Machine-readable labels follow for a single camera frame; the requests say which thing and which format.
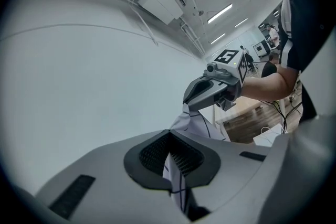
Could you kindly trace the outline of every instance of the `white cloth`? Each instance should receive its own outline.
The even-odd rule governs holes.
[[[275,45],[276,47],[278,47],[279,44],[280,44],[280,39],[279,39],[278,32],[277,32],[274,28],[272,28],[271,31],[269,32],[269,36],[271,37],[271,39],[272,39],[274,45]]]
[[[176,118],[172,130],[188,131],[189,133],[216,140],[226,140],[216,127],[214,127],[199,111],[189,111],[187,104],[183,105],[183,112]],[[185,210],[185,180],[178,169],[174,159],[169,154],[163,170],[163,177],[172,183],[172,199],[184,212]]]

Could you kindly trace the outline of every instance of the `ceiling light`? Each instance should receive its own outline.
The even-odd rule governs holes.
[[[220,15],[222,15],[223,13],[225,13],[227,10],[232,8],[232,4],[228,5],[226,8],[222,9],[219,13],[217,13],[215,16],[211,17],[208,20],[208,24],[213,22],[215,19],[217,19]]]
[[[211,44],[212,44],[212,43],[215,43],[217,40],[219,40],[219,39],[220,39],[221,37],[223,37],[224,35],[225,35],[225,33],[222,34],[220,37],[217,37],[214,41],[211,42]]]
[[[245,22],[248,18],[246,18],[245,20],[242,20],[239,24],[237,24],[235,27],[237,27],[238,25],[242,24],[243,22]]]

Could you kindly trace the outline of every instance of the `black shirt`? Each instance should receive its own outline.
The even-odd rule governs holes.
[[[291,14],[290,26],[287,24],[289,30],[282,26],[292,45],[288,44],[288,41],[282,44],[280,58],[280,62],[286,62],[287,67],[304,71],[331,33],[334,23],[333,16],[330,16],[328,11],[330,5],[327,1],[289,0]],[[302,87],[302,105],[301,121],[316,116],[315,108],[304,87]]]
[[[277,72],[277,67],[275,65],[273,65],[270,61],[268,61],[265,66],[264,66],[264,69],[262,70],[262,74],[261,74],[261,77],[264,78],[264,77],[267,77],[273,73],[276,73]]]

